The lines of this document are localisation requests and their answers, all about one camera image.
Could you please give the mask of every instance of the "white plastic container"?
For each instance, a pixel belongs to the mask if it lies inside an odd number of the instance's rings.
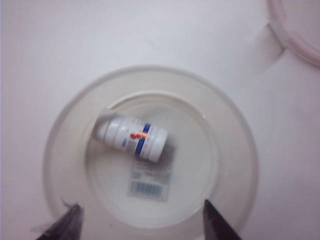
[[[109,146],[156,163],[164,149],[168,132],[150,123],[104,109],[92,135]]]

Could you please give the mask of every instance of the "white bottle cap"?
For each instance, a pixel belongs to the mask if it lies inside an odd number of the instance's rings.
[[[95,122],[93,129],[94,138],[112,145],[122,119],[123,116],[116,114],[110,109],[104,109]]]
[[[157,131],[157,133],[154,137],[154,142],[153,142],[153,145],[151,147],[150,154],[148,157],[148,159],[151,162],[154,162],[154,163],[158,162],[160,155],[164,149],[164,146],[165,146],[165,143],[167,140],[167,136],[168,136],[168,131],[159,128],[159,130]]]

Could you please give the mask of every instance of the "blue stripe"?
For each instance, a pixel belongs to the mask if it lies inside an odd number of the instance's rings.
[[[151,124],[150,123],[146,123],[144,125],[144,128],[143,128],[142,132],[147,134],[149,132],[150,127],[151,127]],[[140,156],[141,151],[142,151],[142,147],[144,146],[144,143],[145,143],[145,139],[144,138],[142,138],[142,139],[140,139],[138,141],[138,144],[136,145],[136,149],[135,149],[135,154],[136,155]]]
[[[144,128],[143,128],[142,132],[148,133],[150,127],[151,127],[151,124],[150,124],[150,123],[146,123],[146,124],[144,125]]]
[[[140,155],[142,147],[144,146],[144,143],[145,143],[145,139],[144,138],[142,138],[142,139],[140,139],[138,141],[138,144],[137,144],[136,149],[135,149],[135,154],[136,155],[138,155],[138,156]]]

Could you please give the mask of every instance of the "bottle label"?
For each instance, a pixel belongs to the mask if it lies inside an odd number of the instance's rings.
[[[141,158],[133,160],[128,195],[166,201],[172,172],[173,147],[164,146],[157,163]]]
[[[154,127],[137,119],[126,117],[115,139],[115,146],[130,154],[146,158],[151,148]]]

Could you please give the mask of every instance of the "pill bottle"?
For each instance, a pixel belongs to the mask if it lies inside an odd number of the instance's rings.
[[[92,135],[109,146],[156,163],[164,149],[168,132],[106,108],[98,116]]]

